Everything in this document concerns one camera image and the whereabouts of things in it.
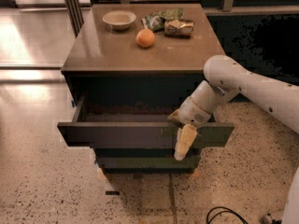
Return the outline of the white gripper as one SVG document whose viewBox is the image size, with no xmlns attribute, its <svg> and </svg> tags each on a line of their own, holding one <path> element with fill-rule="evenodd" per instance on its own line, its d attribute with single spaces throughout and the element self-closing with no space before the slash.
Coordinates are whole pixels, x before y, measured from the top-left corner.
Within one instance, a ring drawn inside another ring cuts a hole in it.
<svg viewBox="0 0 299 224">
<path fill-rule="evenodd" d="M 172 112 L 167 119 L 173 122 L 181 122 L 184 125 L 178 129 L 174 158 L 182 161 L 197 136 L 197 128 L 206 123 L 212 113 L 212 104 L 205 99 L 196 100 L 189 96 L 179 109 Z"/>
</svg>

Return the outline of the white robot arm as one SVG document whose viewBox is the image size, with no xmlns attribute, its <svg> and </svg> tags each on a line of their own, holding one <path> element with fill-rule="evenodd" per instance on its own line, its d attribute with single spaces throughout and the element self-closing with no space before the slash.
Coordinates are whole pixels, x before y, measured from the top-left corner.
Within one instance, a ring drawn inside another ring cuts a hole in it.
<svg viewBox="0 0 299 224">
<path fill-rule="evenodd" d="M 238 94 L 299 133 L 299 87 L 250 72 L 226 55 L 210 57 L 204 64 L 205 80 L 168 118 L 178 129 L 174 158 L 185 158 L 197 130 L 211 118 L 218 105 Z"/>
</svg>

